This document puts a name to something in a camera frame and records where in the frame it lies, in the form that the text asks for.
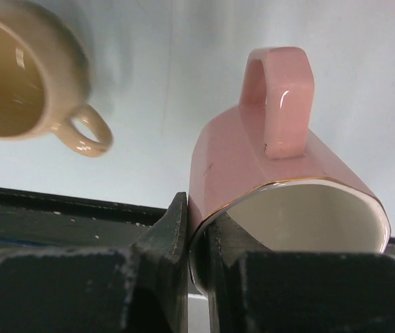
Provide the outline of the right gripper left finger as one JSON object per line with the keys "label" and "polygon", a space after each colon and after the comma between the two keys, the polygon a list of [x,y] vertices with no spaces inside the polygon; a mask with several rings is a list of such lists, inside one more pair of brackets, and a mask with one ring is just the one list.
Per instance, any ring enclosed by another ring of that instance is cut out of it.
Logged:
{"label": "right gripper left finger", "polygon": [[187,198],[124,247],[0,250],[0,332],[186,332]]}

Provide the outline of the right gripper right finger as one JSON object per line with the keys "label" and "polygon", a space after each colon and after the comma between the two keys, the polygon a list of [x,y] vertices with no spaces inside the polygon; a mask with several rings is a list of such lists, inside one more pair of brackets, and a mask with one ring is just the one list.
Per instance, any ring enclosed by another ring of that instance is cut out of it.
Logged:
{"label": "right gripper right finger", "polygon": [[205,240],[212,332],[395,332],[395,259],[276,252],[224,214]]}

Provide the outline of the pink mug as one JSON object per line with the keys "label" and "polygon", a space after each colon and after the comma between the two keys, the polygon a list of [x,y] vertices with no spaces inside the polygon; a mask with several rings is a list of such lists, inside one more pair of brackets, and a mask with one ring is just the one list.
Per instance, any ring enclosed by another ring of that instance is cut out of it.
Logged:
{"label": "pink mug", "polygon": [[192,153],[189,268],[208,291],[203,234],[227,216],[269,250],[382,253],[383,204],[309,128],[314,76],[294,46],[250,52],[237,105],[208,122]]}

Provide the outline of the cream beige mug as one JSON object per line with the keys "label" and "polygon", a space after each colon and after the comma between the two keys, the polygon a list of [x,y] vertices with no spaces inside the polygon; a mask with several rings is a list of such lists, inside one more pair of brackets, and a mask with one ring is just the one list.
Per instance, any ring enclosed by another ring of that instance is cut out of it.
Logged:
{"label": "cream beige mug", "polygon": [[89,103],[90,76],[61,18],[29,1],[0,1],[0,140],[52,133],[81,155],[106,153],[113,136]]}

